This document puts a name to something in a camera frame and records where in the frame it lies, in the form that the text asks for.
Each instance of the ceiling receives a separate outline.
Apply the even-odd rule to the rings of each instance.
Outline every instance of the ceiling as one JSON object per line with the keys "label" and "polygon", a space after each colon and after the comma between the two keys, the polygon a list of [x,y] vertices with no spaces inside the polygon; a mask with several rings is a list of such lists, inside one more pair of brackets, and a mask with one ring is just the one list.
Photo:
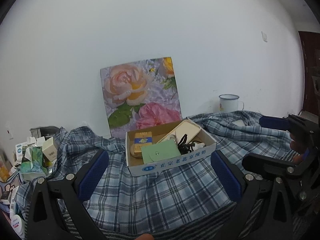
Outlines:
{"label": "ceiling", "polygon": [[291,15],[298,31],[320,33],[320,24],[305,0],[279,0]]}

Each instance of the mug rim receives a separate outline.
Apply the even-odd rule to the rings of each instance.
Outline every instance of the mug rim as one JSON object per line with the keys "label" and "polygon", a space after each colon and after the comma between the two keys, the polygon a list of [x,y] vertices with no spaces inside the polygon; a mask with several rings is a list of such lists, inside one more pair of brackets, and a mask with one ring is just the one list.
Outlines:
{"label": "mug rim", "polygon": [[[236,98],[223,98],[223,96],[234,96]],[[234,95],[234,94],[223,94],[223,95],[220,95],[219,98],[224,99],[224,100],[235,100],[235,99],[239,99],[240,97],[238,95]]]}

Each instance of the brown door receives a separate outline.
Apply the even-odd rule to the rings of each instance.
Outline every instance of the brown door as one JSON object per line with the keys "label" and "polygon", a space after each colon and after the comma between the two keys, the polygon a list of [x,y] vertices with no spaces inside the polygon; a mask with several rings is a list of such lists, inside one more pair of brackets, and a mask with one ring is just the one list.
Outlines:
{"label": "brown door", "polygon": [[320,33],[299,32],[304,59],[304,98],[303,110],[318,115],[318,103],[315,96],[310,67],[320,67]]}

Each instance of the mug handle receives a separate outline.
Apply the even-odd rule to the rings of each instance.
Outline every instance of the mug handle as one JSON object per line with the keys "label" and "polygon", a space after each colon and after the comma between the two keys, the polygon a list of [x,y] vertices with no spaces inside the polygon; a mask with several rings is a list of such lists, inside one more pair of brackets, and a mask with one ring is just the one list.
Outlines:
{"label": "mug handle", "polygon": [[239,102],[241,102],[242,104],[243,104],[243,107],[242,107],[242,109],[241,109],[241,111],[244,109],[244,102],[242,102],[242,101],[239,101]]}

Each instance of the metal bolt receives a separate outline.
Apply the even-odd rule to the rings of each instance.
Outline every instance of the metal bolt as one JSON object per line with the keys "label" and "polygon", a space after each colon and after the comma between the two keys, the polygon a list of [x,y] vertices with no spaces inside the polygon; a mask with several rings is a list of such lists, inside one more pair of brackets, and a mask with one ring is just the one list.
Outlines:
{"label": "metal bolt", "polygon": [[247,180],[253,180],[254,179],[254,176],[252,176],[251,174],[246,174],[245,178]]}
{"label": "metal bolt", "polygon": [[277,177],[277,178],[276,178],[276,182],[279,183],[279,184],[281,184],[281,183],[282,183],[282,179],[279,178],[279,177]]}
{"label": "metal bolt", "polygon": [[307,193],[305,191],[300,192],[299,198],[301,200],[305,200],[307,198]]}
{"label": "metal bolt", "polygon": [[44,183],[44,178],[39,178],[39,179],[38,179],[38,183],[39,183],[39,184]]}
{"label": "metal bolt", "polygon": [[293,173],[293,172],[294,172],[294,168],[293,168],[293,167],[288,167],[288,168],[287,168],[287,171],[288,171],[289,173]]}
{"label": "metal bolt", "polygon": [[75,177],[74,174],[69,173],[69,174],[66,176],[66,179],[67,179],[67,180],[72,180],[74,177]]}

